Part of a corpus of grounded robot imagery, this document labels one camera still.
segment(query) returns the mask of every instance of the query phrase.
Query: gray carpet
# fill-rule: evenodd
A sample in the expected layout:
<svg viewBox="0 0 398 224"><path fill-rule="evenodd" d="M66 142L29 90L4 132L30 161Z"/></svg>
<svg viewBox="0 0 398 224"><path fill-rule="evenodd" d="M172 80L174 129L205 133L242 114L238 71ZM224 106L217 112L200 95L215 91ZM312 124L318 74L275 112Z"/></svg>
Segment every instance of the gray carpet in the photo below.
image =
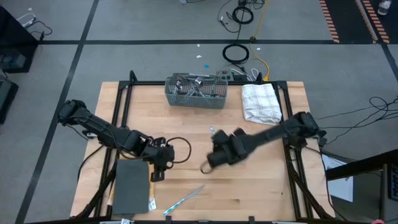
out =
<svg viewBox="0 0 398 224"><path fill-rule="evenodd" d="M30 12L28 8L31 7L39 20L54 29L47 40L78 40L93 0L0 2L14 17ZM88 39L235 39L236 34L226 32L216 21L218 9L224 2L205 1L183 6L178 0L101 0ZM227 5L225 10L231 11L233 7L233 4ZM153 18L154 11L161 19ZM255 21L260 13L254 11ZM240 38L250 37L256 23L243 26ZM231 29L237 28L233 22L230 25ZM331 36L318 0L300 3L280 0L270 3L258 38L330 40ZM135 71L139 80L164 80L173 72L215 73L230 67L222 58L224 46L86 45L67 98L85 101L88 109L94 112L101 83L127 80L130 70ZM271 80L304 82L310 108L316 118L367 107L372 96L380 96L387 101L397 96L398 82L379 45L282 44L253 47L268 62ZM390 45L389 48L398 58L398 47ZM0 170L3 173L0 183L1 223L15 222L75 50L75 45L40 46L29 73L10 74L10 79L20 88L6 123L0 126L3 146L0 150ZM240 58L243 52L231 49L228 55ZM266 71L252 55L245 67L247 70ZM372 111L374 109L319 120L318 123L322 127L350 126ZM393 135L397 125L398 119L390 119L354 129L327 145L325 150L353 159L390 151L398 146ZM343 131L328 129L327 137L332 140ZM57 127L26 222L68 218L85 147L86 142L73 130ZM334 200L336 208L356 220L363 220L364 216L375 218L378 184L373 175L355 178L354 204Z"/></svg>

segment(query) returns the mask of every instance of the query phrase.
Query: blue handle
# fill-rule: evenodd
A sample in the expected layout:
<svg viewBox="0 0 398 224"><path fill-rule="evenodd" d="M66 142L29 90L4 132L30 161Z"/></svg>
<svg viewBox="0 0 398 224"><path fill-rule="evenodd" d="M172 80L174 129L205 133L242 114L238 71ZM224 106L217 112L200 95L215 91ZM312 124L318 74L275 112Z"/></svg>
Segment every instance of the blue handle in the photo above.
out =
<svg viewBox="0 0 398 224"><path fill-rule="evenodd" d="M177 202L175 205L173 205L171 208L167 209L164 213L163 216L168 215L170 212L172 212L172 210L174 210L175 208L177 208L179 205L181 205L181 203L184 201L185 199L181 199L181 201Z"/></svg>

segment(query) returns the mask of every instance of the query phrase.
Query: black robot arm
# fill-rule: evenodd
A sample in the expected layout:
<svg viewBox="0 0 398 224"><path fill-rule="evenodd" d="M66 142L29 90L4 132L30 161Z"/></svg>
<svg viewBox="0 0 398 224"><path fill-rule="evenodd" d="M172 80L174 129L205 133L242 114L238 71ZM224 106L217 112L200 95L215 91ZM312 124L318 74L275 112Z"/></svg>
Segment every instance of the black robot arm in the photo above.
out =
<svg viewBox="0 0 398 224"><path fill-rule="evenodd" d="M154 165L151 181L164 180L164 171L174 161L174 148L165 144L164 138L153 140L139 131L118 128L93 115L82 101L68 100L58 112L58 122L62 125L79 124L98 137L98 141L107 147L115 147L128 159L142 159Z"/></svg>
<svg viewBox="0 0 398 224"><path fill-rule="evenodd" d="M274 126L263 132L250 135L238 128L233 134L227 134L219 130L213 137L213 152L207 155L207 162L211 169L228 163L233 165L252 153L258 146L266 144L275 139L287 136L293 147L304 147L307 145L305 138L316 134L324 135L310 113L299 112L284 124Z"/></svg>

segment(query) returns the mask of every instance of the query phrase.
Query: wooden table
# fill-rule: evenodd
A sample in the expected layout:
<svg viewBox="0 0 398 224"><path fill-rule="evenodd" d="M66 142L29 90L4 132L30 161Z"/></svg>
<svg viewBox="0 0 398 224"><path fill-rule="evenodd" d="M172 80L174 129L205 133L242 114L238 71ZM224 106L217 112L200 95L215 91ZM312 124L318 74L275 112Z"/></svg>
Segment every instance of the wooden table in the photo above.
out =
<svg viewBox="0 0 398 224"><path fill-rule="evenodd" d="M102 84L95 111L95 115L109 122L113 115L117 87L117 82ZM288 82L288 87L293 113L309 111L303 83ZM118 121L123 113L123 101L121 105ZM256 221L295 220L282 140L257 148L245 161L235 166L222 166L210 175L199 171L199 165L212 150L210 126L215 130L223 129L226 133L240 127L248 134L270 127L244 120L241 86L228 87L228 98L223 110L169 106L164 86L133 86L127 125L155 138L181 136L192 144L191 158L183 164L175 164L165 172L165 180L155 184L157 209L136 215L135 220L164 220L162 213L166 209L201 184L206 186L196 197L182 203L170 214L173 220L248 220L251 215ZM176 160L187 156L186 143L176 140L172 144L175 146ZM96 139L90 140L86 156L98 146ZM312 140L309 146L318 149ZM100 151L84 166L71 215L79 213L98 189L104 154L105 150ZM309 190L320 205L334 216L328 203L320 155L303 150L302 158ZM302 193L297 189L302 216L305 217ZM109 189L104 196L101 214L105 214L108 192Z"/></svg>

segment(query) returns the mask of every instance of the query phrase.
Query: white towel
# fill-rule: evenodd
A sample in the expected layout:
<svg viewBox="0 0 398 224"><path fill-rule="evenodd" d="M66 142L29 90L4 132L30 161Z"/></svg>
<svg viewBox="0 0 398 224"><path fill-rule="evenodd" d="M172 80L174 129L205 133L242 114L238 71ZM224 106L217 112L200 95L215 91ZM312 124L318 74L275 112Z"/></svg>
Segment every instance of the white towel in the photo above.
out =
<svg viewBox="0 0 398 224"><path fill-rule="evenodd" d="M271 84L242 86L243 115L246 121L277 124L282 113Z"/></svg>

